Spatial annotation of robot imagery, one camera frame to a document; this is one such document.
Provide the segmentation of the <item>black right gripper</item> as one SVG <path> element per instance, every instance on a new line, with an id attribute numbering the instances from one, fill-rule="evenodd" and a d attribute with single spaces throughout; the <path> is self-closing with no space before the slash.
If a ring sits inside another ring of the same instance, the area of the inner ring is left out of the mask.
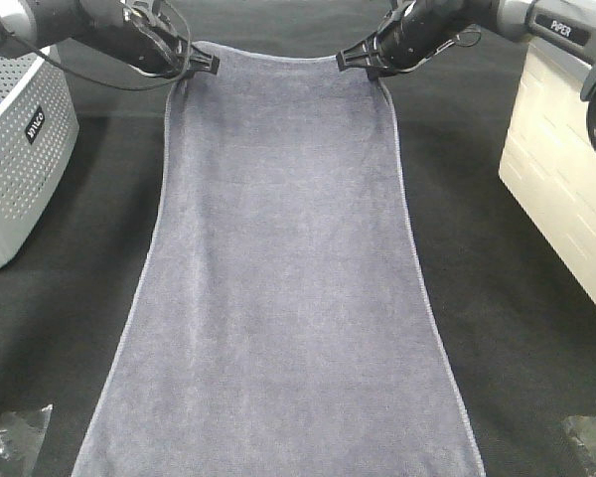
<path id="1" fill-rule="evenodd" d="M 370 80 L 408 74 L 454 46 L 472 23 L 466 1 L 394 1 L 373 33 L 337 53 L 338 68 L 362 69 Z"/>

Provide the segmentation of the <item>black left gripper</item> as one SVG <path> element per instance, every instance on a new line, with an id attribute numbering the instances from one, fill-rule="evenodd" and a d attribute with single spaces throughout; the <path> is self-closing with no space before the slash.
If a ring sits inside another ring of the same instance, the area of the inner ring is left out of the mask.
<path id="1" fill-rule="evenodd" d="M 88 17 L 84 45 L 152 78 L 216 74 L 220 60 L 192 44 L 161 11 L 164 1 L 81 1 Z"/>

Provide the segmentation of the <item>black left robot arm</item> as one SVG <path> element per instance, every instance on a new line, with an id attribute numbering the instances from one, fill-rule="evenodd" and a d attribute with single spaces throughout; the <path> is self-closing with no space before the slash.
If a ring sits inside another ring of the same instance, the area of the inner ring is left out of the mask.
<path id="1" fill-rule="evenodd" d="M 161 7 L 165 1 L 0 1 L 0 56 L 39 54 L 75 40 L 148 78 L 216 74 L 220 60 L 193 45 Z"/>

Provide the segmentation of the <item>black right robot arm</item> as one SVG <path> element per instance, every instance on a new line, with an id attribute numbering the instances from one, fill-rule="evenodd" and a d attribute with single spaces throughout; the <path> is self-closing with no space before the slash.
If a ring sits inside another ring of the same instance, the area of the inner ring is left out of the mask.
<path id="1" fill-rule="evenodd" d="M 596 1 L 394 1 L 375 31 L 337 53 L 340 71 L 370 80 L 408 74 L 478 25 L 509 41 L 538 37 L 589 65 L 579 96 L 596 152 Z"/>

